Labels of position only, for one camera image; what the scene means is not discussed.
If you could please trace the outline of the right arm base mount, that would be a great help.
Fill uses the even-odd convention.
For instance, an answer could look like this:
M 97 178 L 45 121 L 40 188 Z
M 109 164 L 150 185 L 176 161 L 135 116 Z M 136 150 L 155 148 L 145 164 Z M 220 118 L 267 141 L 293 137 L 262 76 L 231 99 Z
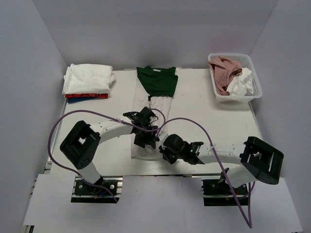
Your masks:
M 203 200 L 205 207 L 237 206 L 226 182 L 217 179 L 202 180 Z M 245 184 L 233 188 L 241 206 L 248 205 L 248 188 Z

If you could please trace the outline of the white green Charlie Brown t-shirt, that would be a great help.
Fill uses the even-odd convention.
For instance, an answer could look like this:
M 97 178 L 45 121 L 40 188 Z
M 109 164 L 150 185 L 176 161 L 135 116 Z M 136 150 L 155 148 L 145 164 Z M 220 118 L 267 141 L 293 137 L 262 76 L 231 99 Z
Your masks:
M 176 68 L 137 67 L 137 82 L 133 100 L 133 111 L 144 107 L 152 108 L 158 120 L 153 123 L 160 127 L 168 119 L 178 76 Z

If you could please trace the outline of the pink t-shirt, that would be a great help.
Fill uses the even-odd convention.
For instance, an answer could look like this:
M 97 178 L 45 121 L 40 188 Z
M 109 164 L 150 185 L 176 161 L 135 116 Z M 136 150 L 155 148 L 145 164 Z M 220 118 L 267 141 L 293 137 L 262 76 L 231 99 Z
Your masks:
M 208 61 L 208 65 L 214 76 L 217 93 L 222 96 L 229 96 L 227 88 L 233 78 L 241 74 L 241 63 L 223 56 L 216 56 Z

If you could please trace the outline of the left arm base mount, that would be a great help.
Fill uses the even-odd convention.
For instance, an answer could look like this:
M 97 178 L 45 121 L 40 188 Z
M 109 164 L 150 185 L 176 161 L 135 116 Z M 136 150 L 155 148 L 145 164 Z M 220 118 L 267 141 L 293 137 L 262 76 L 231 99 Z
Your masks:
M 106 178 L 101 186 L 107 188 L 116 200 L 105 189 L 90 186 L 82 181 L 80 177 L 75 178 L 72 189 L 72 203 L 112 203 L 116 204 L 121 196 L 122 178 Z

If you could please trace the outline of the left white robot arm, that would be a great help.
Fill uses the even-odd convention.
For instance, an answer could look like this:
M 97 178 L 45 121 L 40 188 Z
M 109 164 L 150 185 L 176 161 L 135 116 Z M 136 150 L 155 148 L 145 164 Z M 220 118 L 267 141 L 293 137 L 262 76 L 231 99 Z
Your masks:
M 120 118 L 109 117 L 102 123 L 87 124 L 80 120 L 61 143 L 60 150 L 86 181 L 86 188 L 97 194 L 103 187 L 103 179 L 93 163 L 97 147 L 110 139 L 134 134 L 135 145 L 155 148 L 158 126 L 153 122 L 157 119 L 151 109 L 144 107 L 140 112 L 127 112 Z

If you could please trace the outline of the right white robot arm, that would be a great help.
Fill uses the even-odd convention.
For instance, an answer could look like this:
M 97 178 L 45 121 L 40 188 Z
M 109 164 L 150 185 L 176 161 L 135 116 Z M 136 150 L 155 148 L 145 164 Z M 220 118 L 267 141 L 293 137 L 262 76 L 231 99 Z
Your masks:
M 157 142 L 163 159 L 171 165 L 178 159 L 191 165 L 236 164 L 234 169 L 225 169 L 227 177 L 219 181 L 224 193 L 232 193 L 237 187 L 255 181 L 279 183 L 284 154 L 257 137 L 250 136 L 240 145 L 218 147 L 204 142 L 188 143 L 176 134 L 165 133 Z

